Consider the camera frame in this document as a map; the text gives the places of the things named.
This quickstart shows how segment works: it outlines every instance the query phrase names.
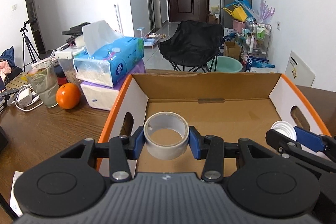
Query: brown table top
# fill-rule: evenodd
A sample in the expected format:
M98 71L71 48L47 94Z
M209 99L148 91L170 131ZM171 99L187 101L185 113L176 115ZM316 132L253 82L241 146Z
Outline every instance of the brown table top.
M148 73L165 71L147 70ZM336 93L299 87L321 116L332 135L336 134ZM0 193L9 202L15 171L24 172L70 145L87 137L98 141L109 112L90 108L82 96L72 110L38 107L22 112L15 106L0 114L0 126L9 140L0 153ZM11 219L0 209L0 223Z

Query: glass cup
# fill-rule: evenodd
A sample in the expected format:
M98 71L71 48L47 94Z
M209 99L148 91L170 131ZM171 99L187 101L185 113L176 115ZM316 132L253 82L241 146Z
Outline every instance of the glass cup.
M56 92L59 86L52 62L47 68L31 69L26 77L46 107L54 107L57 105Z

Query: white power adapter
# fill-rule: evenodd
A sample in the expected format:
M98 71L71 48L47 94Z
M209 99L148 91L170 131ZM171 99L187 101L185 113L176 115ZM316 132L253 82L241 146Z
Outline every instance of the white power adapter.
M27 105L31 104L31 102L32 102L32 92L30 91L29 88L24 89L19 93L17 98L17 103L19 107L21 108L26 107Z

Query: orange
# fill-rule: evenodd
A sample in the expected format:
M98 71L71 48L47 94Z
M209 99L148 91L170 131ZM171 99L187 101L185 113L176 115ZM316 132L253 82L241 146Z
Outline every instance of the orange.
M81 92L73 83L61 85L56 93L56 102L64 109L71 109L78 105L80 98Z

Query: black folding chair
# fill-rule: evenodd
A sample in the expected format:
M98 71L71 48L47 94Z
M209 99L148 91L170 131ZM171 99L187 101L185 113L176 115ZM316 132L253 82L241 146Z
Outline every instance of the black folding chair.
M160 53L173 66L174 70L182 71L179 66L190 67L188 71L204 72L217 67L217 56L224 35L220 24L182 21L171 39L159 43Z

